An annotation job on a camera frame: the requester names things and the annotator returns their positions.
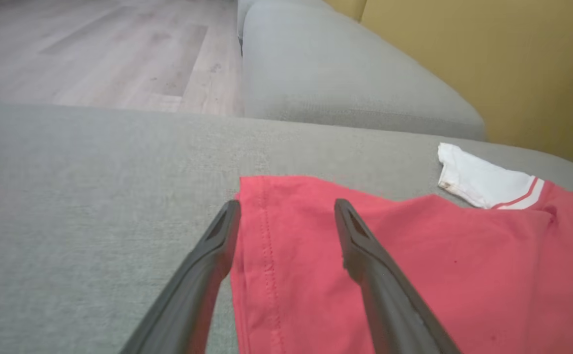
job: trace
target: laminate floor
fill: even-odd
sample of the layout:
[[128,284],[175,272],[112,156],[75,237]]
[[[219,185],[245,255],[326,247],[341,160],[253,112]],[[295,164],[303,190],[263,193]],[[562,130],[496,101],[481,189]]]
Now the laminate floor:
[[242,115],[236,0],[0,0],[0,102]]

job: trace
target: couch cushion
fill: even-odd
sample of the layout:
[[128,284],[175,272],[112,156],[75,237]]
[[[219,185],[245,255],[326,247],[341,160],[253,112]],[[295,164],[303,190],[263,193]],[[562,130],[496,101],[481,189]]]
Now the couch cushion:
[[484,139],[455,90],[342,14],[259,2],[243,53],[247,117]]
[[[246,14],[252,7],[252,5],[257,3],[258,1],[260,0],[239,0],[239,19],[238,19],[239,39],[243,38],[243,28],[245,27]],[[317,7],[320,9],[329,9],[333,11],[332,7],[328,5],[324,0],[277,0],[277,1],[292,2],[294,4],[300,4],[309,7]]]
[[[392,200],[436,193],[437,145],[573,189],[533,150],[264,119],[0,106],[0,353],[118,352],[239,189],[311,175]],[[208,352],[237,353],[229,279]]]

